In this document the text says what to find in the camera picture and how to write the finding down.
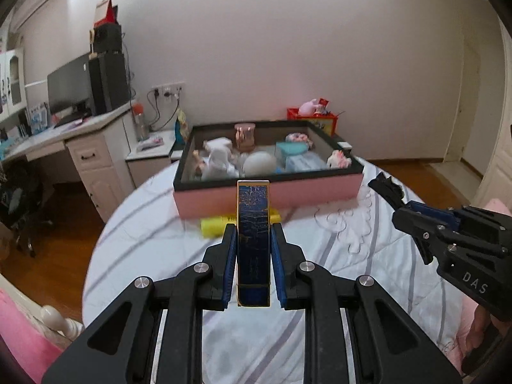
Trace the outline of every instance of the round table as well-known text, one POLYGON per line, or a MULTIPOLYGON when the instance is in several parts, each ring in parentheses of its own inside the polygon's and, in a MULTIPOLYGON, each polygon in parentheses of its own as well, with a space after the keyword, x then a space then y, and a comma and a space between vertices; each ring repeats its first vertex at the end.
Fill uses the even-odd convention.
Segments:
MULTIPOLYGON (((357 199, 280 210, 286 239, 336 276, 372 275, 447 353, 460 324, 462 294, 437 275, 435 263, 423 265, 410 236, 394 229, 392 208, 367 186, 380 169, 360 162, 357 199)), ((220 242, 203 238, 198 220, 180 220, 172 195, 177 165, 147 180, 106 224, 85 280, 86 326, 135 278, 175 276, 220 242)), ((419 201, 403 188, 406 201, 419 201)), ((302 382, 303 342, 304 311, 281 310, 275 288, 265 310, 237 307, 233 293, 227 310, 204 313, 203 380, 302 382)))

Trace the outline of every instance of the drawer handle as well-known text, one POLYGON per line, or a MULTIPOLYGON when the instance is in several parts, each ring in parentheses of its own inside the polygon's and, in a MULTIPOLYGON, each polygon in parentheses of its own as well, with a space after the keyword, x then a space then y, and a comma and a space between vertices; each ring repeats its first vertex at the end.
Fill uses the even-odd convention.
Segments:
POLYGON ((92 159, 93 157, 96 157, 95 153, 91 154, 90 156, 80 156, 80 159, 88 160, 88 159, 92 159))

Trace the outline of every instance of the yellow bottle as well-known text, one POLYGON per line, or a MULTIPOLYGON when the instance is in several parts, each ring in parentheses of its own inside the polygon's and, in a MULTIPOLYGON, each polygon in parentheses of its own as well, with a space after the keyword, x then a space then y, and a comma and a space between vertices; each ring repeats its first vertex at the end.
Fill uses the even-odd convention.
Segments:
MULTIPOLYGON (((281 222, 281 215, 276 209, 270 209, 270 223, 281 222)), ((204 238, 216 238, 224 234, 227 224, 236 224, 236 214, 212 216, 201 219, 201 233, 204 238)))

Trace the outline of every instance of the red basket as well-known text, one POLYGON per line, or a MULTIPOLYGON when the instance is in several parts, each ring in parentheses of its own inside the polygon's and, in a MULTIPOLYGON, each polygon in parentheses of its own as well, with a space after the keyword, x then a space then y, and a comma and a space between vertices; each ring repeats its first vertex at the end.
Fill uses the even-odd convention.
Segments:
POLYGON ((312 124, 316 125, 328 136, 333 136, 336 133, 336 123, 338 117, 329 112, 325 116, 301 116, 299 115, 298 108, 287 108, 286 109, 287 120, 307 120, 312 124))

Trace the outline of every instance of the white ball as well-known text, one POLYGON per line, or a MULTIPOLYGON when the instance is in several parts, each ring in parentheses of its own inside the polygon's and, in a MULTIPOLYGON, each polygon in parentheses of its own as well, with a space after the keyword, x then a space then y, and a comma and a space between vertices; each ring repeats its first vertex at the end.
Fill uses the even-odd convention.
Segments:
POLYGON ((277 159, 266 151, 255 151, 245 160, 242 169, 245 177, 275 173, 277 159))

